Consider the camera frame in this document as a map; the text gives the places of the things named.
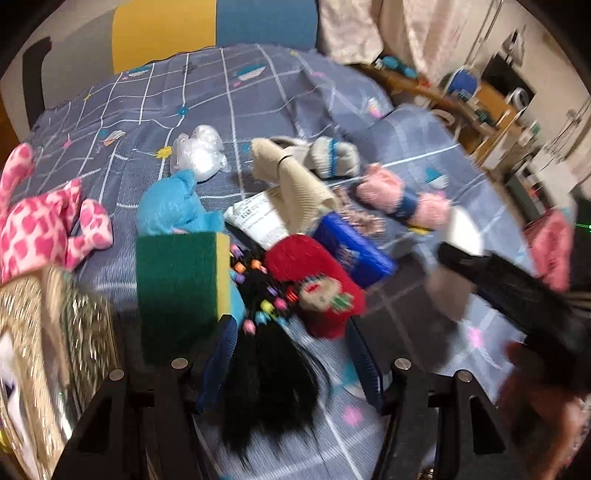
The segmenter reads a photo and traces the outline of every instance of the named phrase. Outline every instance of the pink stuffed animal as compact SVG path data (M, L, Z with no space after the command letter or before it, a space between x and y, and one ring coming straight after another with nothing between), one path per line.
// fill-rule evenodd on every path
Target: pink stuffed animal
M60 190L25 198L9 208L14 190L33 169L33 149L21 144L8 157L0 179L3 283L48 263L74 270L93 249L113 245L111 221L103 206L88 199L80 208L80 179ZM82 234L68 238L78 212Z

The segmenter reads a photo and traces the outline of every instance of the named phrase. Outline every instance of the grid pattern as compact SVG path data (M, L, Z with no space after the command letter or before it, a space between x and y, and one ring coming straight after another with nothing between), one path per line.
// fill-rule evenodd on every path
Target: grid pattern
M244 68L258 66L265 67L259 76L240 77ZM249 143L254 137L347 138L364 159L387 165L416 191L431 190L425 183L427 168L447 175L446 194L470 212L486 247L531 268L510 215L437 120L428 112L401 106L376 122L374 106L383 115L392 106L383 91L359 73L314 53L259 45L207 48L149 67L135 76L123 72L42 115L29 140L35 148L35 173L13 198L46 192L79 176L85 195L105 205L115 244L95 252L78 275L113 301L127 355L138 366L142 358L136 283L130 267L135 264L136 208L145 189L168 175L164 147L200 124L220 132L230 165L229 173L217 173L197 187L208 210L225 209L268 187L250 174ZM327 185L354 186L356 180L331 180ZM375 238L380 249L390 252L410 239L423 268L434 268L436 234L417 236L392 219L387 219L386 230ZM516 337L516 331L479 299L472 302L465 321L451 329L449 321L421 315L422 292L422 279L401 267L389 282L368 292L370 313L383 312L384 321L395 323L417 364L446 373L468 368L494 397L508 369L502 344ZM483 334L484 345L470 342L474 330ZM252 470L245 471L220 447L218 432L207 419L197 419L212 463L219 474L234 479L369 478L385 423L342 388L349 362L345 345L314 340L297 322L290 334L322 359L333 382L333 403L319 413L317 443L288 438L284 455L277 458L267 441L259 439L250 455ZM348 408L361 414L354 425L343 419Z

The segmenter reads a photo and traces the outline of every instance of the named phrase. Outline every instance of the pink cloth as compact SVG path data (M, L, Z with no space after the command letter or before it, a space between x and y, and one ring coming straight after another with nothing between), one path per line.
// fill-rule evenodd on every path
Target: pink cloth
M398 175L379 163L372 163L356 192L363 202L385 213L394 213L400 205L404 189L404 181ZM429 230L441 229L447 225L451 205L450 200L436 193L421 192L418 194L417 210L408 224Z
M531 256L540 278L553 290L567 291L573 227L561 211L548 211L525 231Z

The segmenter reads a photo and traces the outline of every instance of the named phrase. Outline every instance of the white plastic bag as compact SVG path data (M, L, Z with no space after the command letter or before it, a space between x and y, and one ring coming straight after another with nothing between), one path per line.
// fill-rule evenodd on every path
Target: white plastic bag
M229 172L223 142L214 127L199 125L192 136L180 134L173 143L170 173L191 169L197 181L206 181L218 170Z

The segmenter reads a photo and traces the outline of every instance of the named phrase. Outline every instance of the plush toy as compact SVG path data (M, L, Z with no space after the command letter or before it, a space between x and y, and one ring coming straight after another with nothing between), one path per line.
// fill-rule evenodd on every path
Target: plush toy
M206 212L195 193L192 170L180 170L154 183L138 205L138 235L222 232L222 212Z
M34 170L33 149L15 148L0 179L0 261L2 282L48 263L74 270L94 249L113 245L109 215L95 200L81 201L80 179L63 188L21 200L12 208L10 198ZM80 213L82 234L68 238Z

